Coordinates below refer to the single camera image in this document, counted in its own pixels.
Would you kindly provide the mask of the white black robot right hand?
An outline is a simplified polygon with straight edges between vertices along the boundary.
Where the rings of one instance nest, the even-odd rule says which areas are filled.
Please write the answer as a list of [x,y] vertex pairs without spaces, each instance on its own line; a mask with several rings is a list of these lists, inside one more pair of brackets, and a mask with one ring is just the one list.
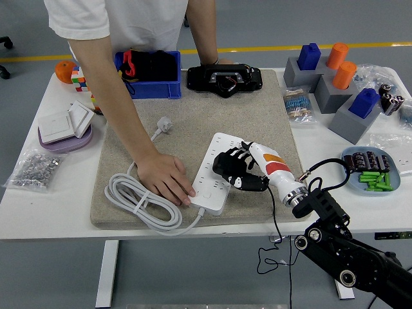
[[265,191],[277,188],[279,199],[289,206],[308,194],[306,185],[298,182],[290,168],[273,149],[256,142],[240,142],[225,152],[229,164],[223,178],[242,191]]

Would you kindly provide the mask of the person's right hand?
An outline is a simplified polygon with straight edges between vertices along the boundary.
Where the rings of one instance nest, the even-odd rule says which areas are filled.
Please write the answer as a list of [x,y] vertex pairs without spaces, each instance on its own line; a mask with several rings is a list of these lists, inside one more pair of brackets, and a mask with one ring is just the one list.
[[175,205],[190,205],[196,193],[179,158],[154,152],[136,163],[138,177],[151,192]]

